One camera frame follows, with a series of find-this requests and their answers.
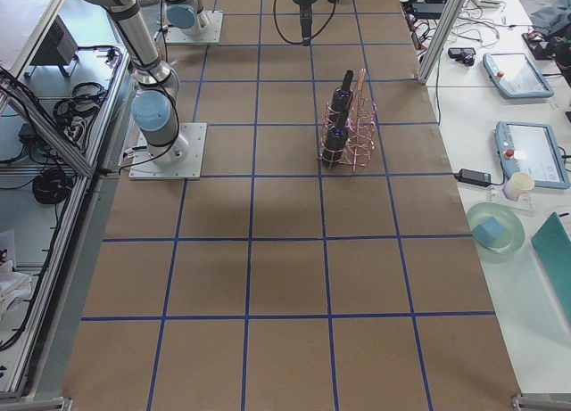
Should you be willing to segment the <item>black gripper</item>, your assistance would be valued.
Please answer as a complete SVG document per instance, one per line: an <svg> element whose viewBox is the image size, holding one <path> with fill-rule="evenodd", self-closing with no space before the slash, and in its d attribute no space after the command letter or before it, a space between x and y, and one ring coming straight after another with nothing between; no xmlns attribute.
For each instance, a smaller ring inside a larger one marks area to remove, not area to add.
<svg viewBox="0 0 571 411"><path fill-rule="evenodd" d="M318 0L293 0L299 4L299 18L301 26L302 45L310 45L311 41L311 4Z"/></svg>

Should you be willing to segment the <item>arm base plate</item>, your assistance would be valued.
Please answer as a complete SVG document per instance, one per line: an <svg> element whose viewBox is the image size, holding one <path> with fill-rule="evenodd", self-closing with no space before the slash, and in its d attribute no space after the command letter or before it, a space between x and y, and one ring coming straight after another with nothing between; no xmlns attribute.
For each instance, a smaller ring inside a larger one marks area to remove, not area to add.
<svg viewBox="0 0 571 411"><path fill-rule="evenodd" d="M195 12L185 6L167 10L169 45L217 45L223 21L222 11Z"/></svg>
<svg viewBox="0 0 571 411"><path fill-rule="evenodd" d="M135 153L128 177L135 180L199 179L206 135L206 123L182 123L177 140L166 151L167 147L148 148L143 133L139 132L137 144L145 148Z"/></svg>

